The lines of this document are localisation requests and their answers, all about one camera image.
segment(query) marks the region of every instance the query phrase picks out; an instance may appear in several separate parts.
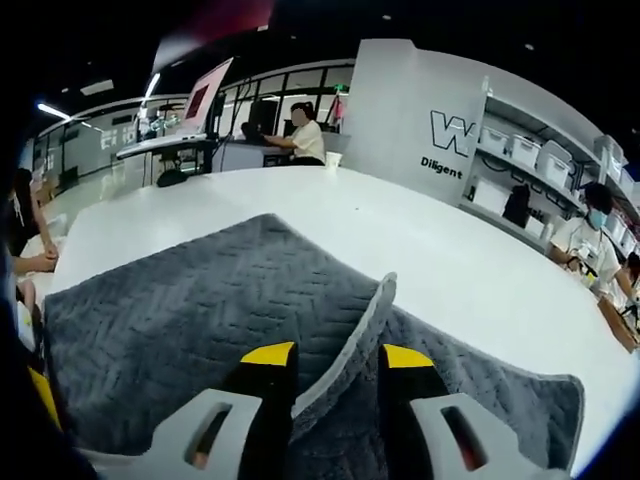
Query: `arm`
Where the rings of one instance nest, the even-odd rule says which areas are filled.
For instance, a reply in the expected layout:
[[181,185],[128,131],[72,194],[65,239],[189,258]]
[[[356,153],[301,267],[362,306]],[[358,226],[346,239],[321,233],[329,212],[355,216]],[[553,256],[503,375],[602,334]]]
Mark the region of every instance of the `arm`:
[[264,139],[271,143],[272,145],[276,145],[277,147],[282,148],[297,148],[296,144],[293,143],[290,137],[278,137],[276,135],[264,135]]
[[33,218],[38,225],[38,231],[40,232],[40,237],[42,238],[42,244],[47,249],[47,246],[53,245],[53,240],[51,240],[51,235],[49,234],[49,226],[47,225],[47,220],[44,218],[42,214],[42,210],[40,209],[40,204],[36,199],[35,195],[31,193],[31,208],[33,210]]
[[29,272],[53,272],[57,260],[42,253],[31,258],[13,257],[13,273],[18,276]]
[[563,252],[555,245],[551,246],[551,252],[549,253],[549,258],[553,260],[558,265],[566,265],[569,263],[569,260],[573,258],[573,255],[569,255],[568,253]]
[[551,238],[549,258],[558,265],[567,265],[574,257],[569,253],[569,244],[571,243],[571,234],[576,228],[575,223],[574,220],[565,222]]
[[29,272],[37,271],[35,257],[32,257],[32,258],[13,257],[12,260],[13,260],[13,272],[18,276],[25,275]]
[[634,302],[636,299],[636,292],[633,289],[633,285],[631,284],[629,275],[627,275],[627,273],[621,268],[615,273],[614,277],[616,278],[618,285],[620,285],[620,289],[624,292],[627,298]]

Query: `white shirt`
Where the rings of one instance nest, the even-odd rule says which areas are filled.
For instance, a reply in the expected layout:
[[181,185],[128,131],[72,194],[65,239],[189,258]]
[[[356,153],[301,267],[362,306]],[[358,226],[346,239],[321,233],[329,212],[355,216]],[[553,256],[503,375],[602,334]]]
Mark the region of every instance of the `white shirt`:
[[587,263],[598,274],[601,285],[611,282],[613,276],[620,270],[611,240],[602,233],[602,230],[591,228],[584,218],[576,217],[568,220],[553,235],[551,243],[565,253],[588,251]]
[[304,127],[298,127],[290,138],[296,145],[293,152],[296,157],[313,157],[325,162],[322,130],[316,122],[311,120]]

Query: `face mask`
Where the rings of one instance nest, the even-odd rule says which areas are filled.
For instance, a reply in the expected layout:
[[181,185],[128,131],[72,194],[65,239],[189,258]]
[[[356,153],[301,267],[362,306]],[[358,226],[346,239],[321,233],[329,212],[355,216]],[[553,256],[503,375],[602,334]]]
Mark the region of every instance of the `face mask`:
[[607,221],[607,215],[600,210],[589,210],[589,223],[596,230],[600,230],[604,226],[604,222]]

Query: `ceiling light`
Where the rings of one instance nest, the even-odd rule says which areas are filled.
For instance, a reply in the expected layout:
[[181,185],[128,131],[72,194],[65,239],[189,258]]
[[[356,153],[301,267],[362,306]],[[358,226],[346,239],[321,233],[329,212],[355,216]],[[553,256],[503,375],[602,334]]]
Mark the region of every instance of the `ceiling light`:
[[38,104],[38,110],[48,113],[49,115],[55,115],[56,117],[60,117],[64,120],[71,120],[71,116],[61,112],[60,110],[56,110],[55,108],[50,107],[49,105],[45,105],[44,103]]
[[103,80],[101,82],[92,83],[86,87],[82,87],[80,91],[83,95],[89,96],[95,93],[104,92],[106,90],[113,90],[113,80]]
[[143,101],[146,102],[147,100],[149,100],[149,98],[151,98],[151,95],[153,94],[153,90],[156,88],[156,85],[158,84],[159,81],[160,81],[160,74],[156,73],[151,79],[149,86],[147,87],[147,93],[144,94]]
[[94,130],[97,130],[98,132],[104,132],[104,130],[102,130],[101,128],[98,127],[94,127],[93,125],[87,123],[87,122],[80,122],[82,125],[84,125],[87,128],[92,128]]

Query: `long black hair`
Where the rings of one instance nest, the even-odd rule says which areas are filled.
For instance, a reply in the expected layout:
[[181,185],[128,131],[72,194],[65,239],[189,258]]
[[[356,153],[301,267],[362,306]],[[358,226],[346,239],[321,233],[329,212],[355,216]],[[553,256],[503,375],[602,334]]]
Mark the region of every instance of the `long black hair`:
[[291,111],[293,112],[294,110],[302,110],[304,112],[305,117],[307,117],[309,120],[316,119],[316,112],[311,102],[294,103],[291,106]]

